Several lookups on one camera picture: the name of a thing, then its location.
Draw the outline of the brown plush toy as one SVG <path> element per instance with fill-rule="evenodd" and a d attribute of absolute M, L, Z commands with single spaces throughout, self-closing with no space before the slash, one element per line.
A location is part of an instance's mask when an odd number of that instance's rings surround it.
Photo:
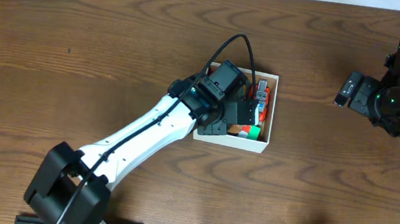
<path fill-rule="evenodd" d="M 240 133 L 240 131 L 242 130 L 242 126 L 241 125 L 237 125 L 237 124 L 234 124 L 234 125 L 229 125 L 228 126 L 228 134 L 238 134 L 238 133 Z"/>

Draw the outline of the colourful puzzle cube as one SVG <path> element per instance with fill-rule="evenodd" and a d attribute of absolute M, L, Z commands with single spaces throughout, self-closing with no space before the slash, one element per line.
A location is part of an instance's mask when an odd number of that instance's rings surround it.
<path fill-rule="evenodd" d="M 248 140 L 258 140 L 260 135 L 261 129 L 255 125 L 246 125 L 241 128 L 239 133 L 237 134 L 238 137 L 247 138 Z"/>

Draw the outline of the red toy fire truck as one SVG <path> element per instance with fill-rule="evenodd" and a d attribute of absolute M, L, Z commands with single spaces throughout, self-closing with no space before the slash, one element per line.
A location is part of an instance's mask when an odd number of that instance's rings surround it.
<path fill-rule="evenodd" d="M 258 111 L 258 125 L 262 125 L 265 122 L 267 115 L 269 98 L 270 98 L 270 88 L 267 86 L 268 81 L 264 79 L 259 79 L 259 82 L 250 89 L 249 96 L 251 99 L 255 100 L 257 103 Z"/>

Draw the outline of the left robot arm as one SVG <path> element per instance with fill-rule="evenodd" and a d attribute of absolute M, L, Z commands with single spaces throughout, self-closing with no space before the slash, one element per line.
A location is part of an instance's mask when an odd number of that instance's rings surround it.
<path fill-rule="evenodd" d="M 43 224 L 106 224 L 112 191 L 155 152 L 196 129 L 219 136 L 228 125 L 256 125 L 254 78 L 227 60 L 175 80 L 151 110 L 113 135 L 79 150 L 66 142 L 54 146 L 25 191 L 25 202 Z"/>

